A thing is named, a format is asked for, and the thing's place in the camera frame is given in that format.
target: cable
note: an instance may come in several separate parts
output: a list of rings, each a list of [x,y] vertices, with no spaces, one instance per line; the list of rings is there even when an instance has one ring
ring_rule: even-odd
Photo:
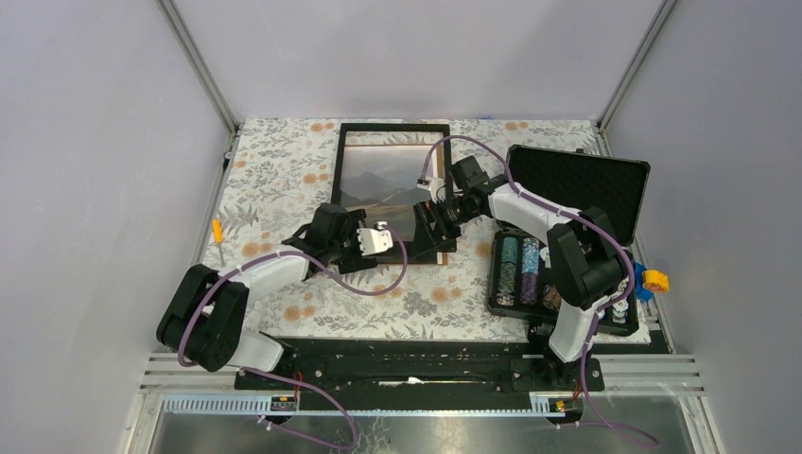
[[[541,200],[539,200],[539,199],[537,199],[535,197],[530,196],[528,193],[521,191],[521,189],[518,187],[517,183],[515,182],[515,179],[513,178],[513,172],[510,170],[510,166],[507,164],[507,161],[504,160],[504,158],[501,157],[500,154],[495,152],[492,148],[488,147],[486,144],[482,143],[481,141],[479,141],[477,139],[474,139],[473,137],[468,137],[468,136],[465,136],[465,135],[447,135],[446,137],[442,137],[440,140],[435,142],[434,145],[431,146],[431,149],[427,153],[427,157],[426,157],[426,159],[424,161],[423,170],[421,170],[421,178],[422,179],[426,178],[426,172],[428,170],[429,162],[431,161],[431,155],[434,153],[434,151],[437,149],[437,147],[440,144],[442,144],[443,142],[445,142],[447,140],[451,140],[451,139],[466,140],[468,142],[471,142],[473,144],[476,144],[476,145],[482,147],[484,150],[486,150],[487,152],[489,152],[490,154],[495,156],[501,162],[501,164],[504,166],[504,173],[507,175],[507,181],[509,182],[510,187],[513,189],[515,194],[517,194],[519,197],[523,198],[526,201],[530,201],[530,202],[534,203],[537,206],[545,208],[545,209],[547,209],[547,210],[549,210],[549,211],[551,211],[553,213],[557,213],[558,216],[564,216],[564,217],[569,218],[571,220],[576,220],[577,222],[581,223],[583,226],[587,227],[588,229],[592,230],[593,232],[595,232],[596,234],[598,234],[599,236],[604,238],[604,240],[607,241],[607,243],[609,243],[613,247],[613,249],[616,250],[616,253],[621,257],[621,260],[624,263],[624,267],[627,270],[627,276],[629,277],[629,281],[627,282],[627,286],[624,289],[624,291],[621,293],[621,295],[619,295],[616,298],[613,298],[612,300],[610,300],[609,302],[599,306],[598,310],[604,310],[604,309],[608,308],[609,306],[612,306],[613,304],[617,303],[618,301],[621,301],[621,300],[625,299],[627,296],[629,296],[629,294],[632,292],[633,288],[635,287],[635,270],[633,269],[632,261],[629,259],[629,256],[623,250],[621,245],[610,234],[605,232],[601,227],[597,226],[596,224],[593,224],[592,222],[590,222],[590,221],[588,221],[588,220],[586,220],[586,219],[584,219],[584,218],[582,218],[580,216],[574,215],[573,213],[569,213],[567,211],[561,211],[556,206],[554,206],[554,205],[552,205],[550,203],[547,203],[545,201],[541,201]],[[590,408],[593,409],[593,411],[596,413],[597,416],[599,416],[599,419],[601,419],[601,422],[604,423],[605,425],[607,425],[611,430],[616,432],[616,434],[619,437],[621,437],[624,440],[627,440],[627,441],[629,441],[629,442],[631,442],[631,443],[633,443],[635,445],[639,445],[639,446],[650,448],[650,449],[657,449],[657,448],[660,447],[660,442],[657,440],[657,438],[655,438],[653,435],[649,434],[648,432],[646,432],[645,430],[642,430],[640,428],[635,428],[635,427],[627,426],[627,425],[624,425],[624,424],[613,424],[613,423],[607,421],[607,419],[604,418],[602,413],[596,407],[596,404],[594,404],[593,400],[590,398],[590,393],[588,392],[588,389],[587,389],[587,381],[585,380],[584,376],[585,376],[585,370],[586,370],[586,359],[587,359],[588,345],[590,344],[590,341],[593,338],[593,334],[596,332],[596,325],[598,323],[599,323],[599,316],[597,314],[597,311],[594,311],[593,318],[592,318],[591,323],[590,323],[590,329],[588,330],[587,336],[584,339],[584,345],[582,347],[582,353],[581,353],[581,359],[580,359],[580,380],[582,381],[582,389],[583,389],[584,397],[587,400],[587,403],[590,405]],[[642,435],[645,434],[644,436],[646,436],[647,438],[649,438],[653,442],[652,443],[642,442],[642,441],[640,441],[640,440],[638,440],[636,438],[633,438],[633,437],[630,437],[629,435],[626,435],[625,433],[623,433],[618,428],[625,428],[627,430],[630,430],[630,431],[633,431],[633,432],[636,432],[636,433],[640,433]]]
[[[395,279],[395,282],[393,282],[389,287],[383,288],[382,290],[368,291],[368,290],[363,290],[361,288],[351,287],[348,284],[346,284],[344,281],[342,281],[342,279],[339,276],[337,276],[333,271],[331,271],[323,263],[321,263],[320,260],[318,260],[317,258],[315,258],[315,257],[313,257],[313,256],[311,256],[309,254],[302,253],[300,251],[299,252],[296,252],[296,251],[282,251],[281,252],[281,256],[295,256],[295,257],[305,258],[306,260],[308,260],[309,262],[314,264],[316,267],[318,267],[324,274],[326,274],[328,277],[330,277],[332,280],[334,280],[334,282],[339,284],[341,287],[346,288],[348,290],[351,290],[356,294],[364,295],[364,296],[379,296],[379,295],[383,295],[385,293],[391,292],[394,288],[398,287],[398,285],[401,284],[401,281],[404,279],[404,275],[407,274],[407,266],[408,266],[408,264],[410,262],[410,258],[407,255],[407,246],[404,244],[404,241],[401,239],[401,236],[399,236],[398,233],[395,230],[392,229],[392,227],[386,226],[385,228],[388,231],[390,231],[390,235],[392,235],[392,237],[395,238],[395,240],[398,242],[398,245],[401,247],[402,264],[401,264],[401,272],[398,274],[398,278]],[[208,291],[206,291],[206,294],[203,295],[203,298],[200,300],[200,303],[198,304],[198,307],[195,309],[195,312],[193,312],[192,317],[189,319],[189,323],[186,325],[186,329],[183,331],[183,335],[181,337],[181,342],[179,343],[179,346],[178,346],[178,362],[182,366],[190,367],[190,366],[194,366],[195,365],[194,362],[192,362],[190,360],[187,360],[186,357],[184,356],[184,354],[186,353],[186,343],[187,343],[187,341],[189,341],[189,336],[190,336],[190,334],[192,334],[192,329],[195,328],[195,324],[198,323],[198,319],[201,317],[201,313],[203,312],[203,309],[212,301],[212,297],[215,295],[215,293],[217,293],[218,289],[223,284],[225,284],[229,279],[239,275],[243,271],[247,271],[247,270],[249,270],[249,269],[251,269],[251,268],[253,268],[253,267],[257,266],[257,265],[260,265],[262,263],[268,262],[268,261],[270,261],[270,260],[272,260],[272,259],[274,259],[274,258],[276,258],[278,256],[279,256],[278,253],[270,253],[268,255],[263,255],[261,257],[256,257],[254,260],[251,260],[250,262],[242,265],[241,267],[239,267],[237,269],[234,269],[234,270],[231,270],[231,271],[223,274],[222,276],[220,276],[220,278],[216,281],[216,283],[214,285],[212,285],[209,288]],[[357,447],[358,434],[357,434],[357,425],[354,422],[354,418],[351,417],[351,415],[348,414],[348,411],[345,410],[345,407],[343,407],[342,404],[340,402],[338,402],[337,399],[332,397],[329,393],[327,393],[326,391],[318,388],[315,385],[312,385],[312,384],[309,384],[309,383],[305,383],[303,381],[293,380],[292,378],[286,378],[286,377],[283,377],[283,376],[280,376],[280,375],[271,374],[270,372],[260,371],[258,369],[254,369],[253,367],[243,367],[242,370],[250,372],[252,374],[261,375],[264,378],[269,378],[269,379],[272,379],[272,380],[281,381],[281,382],[284,382],[284,383],[287,383],[287,384],[290,384],[290,385],[302,386],[304,388],[308,388],[309,390],[314,391],[315,393],[318,393],[318,394],[322,395],[323,397],[326,398],[326,400],[331,402],[337,408],[337,410],[339,410],[342,413],[343,416],[345,416],[345,420],[348,422],[348,427],[351,429],[351,434],[353,435],[353,440],[352,440],[350,445],[335,445],[333,443],[327,442],[327,441],[325,441],[323,439],[320,439],[320,438],[317,438],[315,436],[303,433],[303,432],[295,430],[293,428],[285,428],[283,426],[273,425],[273,424],[269,424],[268,425],[269,428],[276,427],[277,429],[282,430],[282,431],[284,431],[286,433],[291,433],[293,435],[296,435],[296,436],[299,436],[301,438],[307,439],[309,441],[315,442],[315,443],[317,443],[319,445],[324,445],[326,447],[330,447],[332,449],[342,449],[342,450],[350,451],[350,450],[353,450],[354,448]]]

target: floral tablecloth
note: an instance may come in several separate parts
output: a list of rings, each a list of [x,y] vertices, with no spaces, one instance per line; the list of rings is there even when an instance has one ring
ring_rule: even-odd
[[[345,121],[401,122],[256,118],[245,123],[218,208],[226,265],[269,253],[309,222],[320,203],[330,200],[339,126]],[[475,137],[502,155],[513,144],[597,153],[589,121],[404,122],[448,123],[452,134]],[[498,161],[475,145],[452,143],[455,162],[469,154],[477,156],[490,175],[502,171]],[[458,250],[448,255],[447,265],[410,266],[401,286],[389,294],[358,296],[318,275],[256,301],[248,308],[245,325],[275,336],[525,341],[523,321],[493,316],[484,307],[494,229],[488,218],[464,225]],[[203,263],[221,268],[212,237]],[[392,283],[399,270],[400,266],[383,266],[348,275],[346,282],[378,290]],[[601,335],[598,341],[648,343],[640,309],[639,318],[641,329],[633,336]]]

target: white wall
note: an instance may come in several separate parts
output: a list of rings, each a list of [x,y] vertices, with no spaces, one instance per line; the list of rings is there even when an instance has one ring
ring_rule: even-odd
[[[609,131],[652,163],[639,227],[731,453],[799,451],[800,19],[795,0],[681,2]]]
[[[116,448],[226,133],[155,2],[0,6],[0,452]]]
[[[179,0],[240,118],[598,118],[660,0]]]

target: framed picture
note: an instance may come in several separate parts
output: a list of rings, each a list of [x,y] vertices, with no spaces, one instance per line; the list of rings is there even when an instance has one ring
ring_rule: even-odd
[[[349,210],[364,209],[367,224],[387,221],[411,249],[415,235],[412,206],[430,199],[416,186],[431,146],[450,134],[448,125],[404,123],[342,123],[331,201]],[[451,145],[441,144],[428,175],[445,179],[445,196],[453,194]],[[380,264],[401,263],[398,247],[377,255]],[[444,265],[445,251],[410,258],[413,264]]]

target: black case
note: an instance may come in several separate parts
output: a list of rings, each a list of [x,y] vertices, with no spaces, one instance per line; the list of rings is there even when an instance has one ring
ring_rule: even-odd
[[[580,150],[572,153],[520,145],[510,147],[507,161],[513,178],[526,189],[564,206],[581,210],[598,206],[607,212],[616,238],[621,244],[629,245],[634,240],[640,204],[643,201],[651,169],[649,163],[591,156],[583,154]],[[514,304],[501,306],[497,303],[498,270],[501,263],[501,243],[507,236],[518,239],[518,263],[515,273]],[[519,270],[523,258],[523,239],[530,237],[513,225],[501,223],[501,230],[496,233],[493,241],[487,308],[495,315],[554,326],[557,323],[558,311],[543,306],[542,301],[546,285],[551,284],[551,269],[546,268],[542,258],[538,259],[538,300],[531,306],[521,302]],[[604,318],[599,321],[598,332],[629,336],[637,331],[634,292],[629,295],[627,301],[629,311],[626,323],[613,322],[611,309],[608,308]]]

